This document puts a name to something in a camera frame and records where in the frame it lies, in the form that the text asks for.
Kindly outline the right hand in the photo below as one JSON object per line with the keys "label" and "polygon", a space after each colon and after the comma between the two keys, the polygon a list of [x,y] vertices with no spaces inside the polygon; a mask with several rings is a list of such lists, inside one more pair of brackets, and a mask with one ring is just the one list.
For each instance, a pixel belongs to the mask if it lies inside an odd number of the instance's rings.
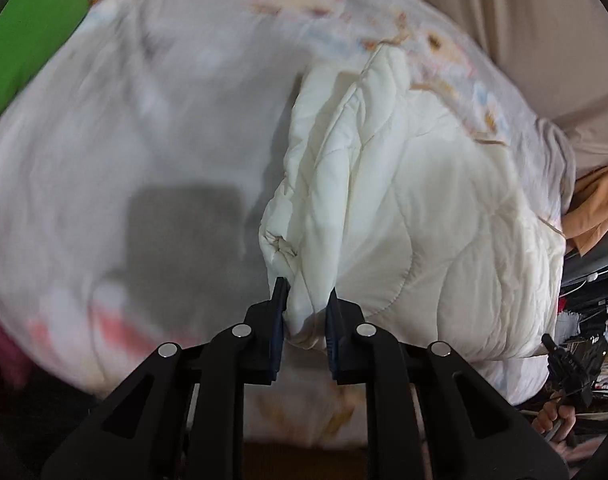
{"label": "right hand", "polygon": [[576,423],[576,411],[566,404],[566,397],[556,392],[537,413],[532,428],[541,436],[548,437],[550,443],[561,443],[569,437]]}

